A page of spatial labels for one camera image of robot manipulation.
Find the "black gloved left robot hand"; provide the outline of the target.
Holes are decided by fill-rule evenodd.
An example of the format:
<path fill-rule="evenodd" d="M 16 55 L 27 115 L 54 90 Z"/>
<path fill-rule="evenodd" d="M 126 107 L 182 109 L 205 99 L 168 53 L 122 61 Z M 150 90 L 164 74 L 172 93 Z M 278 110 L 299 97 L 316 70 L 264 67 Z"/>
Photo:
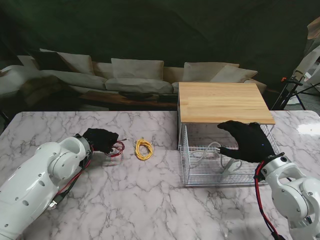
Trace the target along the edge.
<path fill-rule="evenodd" d="M 82 136 L 88 140 L 95 151 L 105 154 L 113 151 L 112 148 L 119 137 L 117 133 L 102 128 L 88 128 Z"/>

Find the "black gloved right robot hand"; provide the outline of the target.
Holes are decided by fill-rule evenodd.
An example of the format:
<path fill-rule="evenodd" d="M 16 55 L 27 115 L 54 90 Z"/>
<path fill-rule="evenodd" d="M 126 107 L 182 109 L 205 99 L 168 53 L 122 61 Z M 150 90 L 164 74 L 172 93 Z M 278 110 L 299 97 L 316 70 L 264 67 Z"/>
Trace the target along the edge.
<path fill-rule="evenodd" d="M 260 163 L 275 155 L 270 141 L 256 122 L 246 124 L 229 120 L 217 127 L 229 132 L 238 144 L 238 149 L 220 147 L 219 152 L 222 155 L 249 163 Z"/>

